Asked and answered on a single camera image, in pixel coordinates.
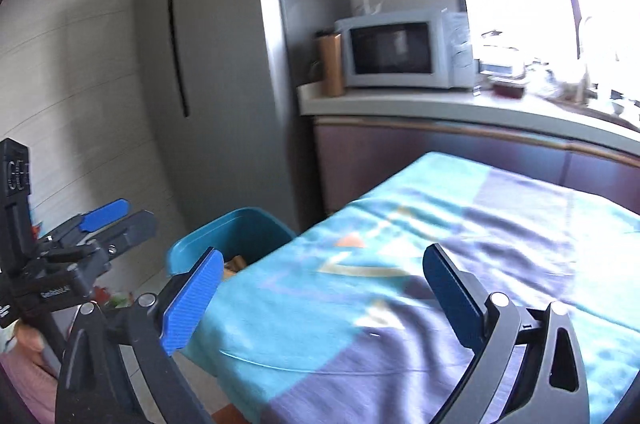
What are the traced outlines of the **person's left hand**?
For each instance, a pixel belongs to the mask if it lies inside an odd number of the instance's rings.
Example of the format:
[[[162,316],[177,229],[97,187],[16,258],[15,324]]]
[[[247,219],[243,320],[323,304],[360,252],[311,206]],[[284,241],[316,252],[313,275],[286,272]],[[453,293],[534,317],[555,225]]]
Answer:
[[[17,345],[20,346],[24,352],[39,355],[43,352],[44,348],[46,348],[46,341],[42,334],[37,329],[22,321],[16,323],[14,336]]]

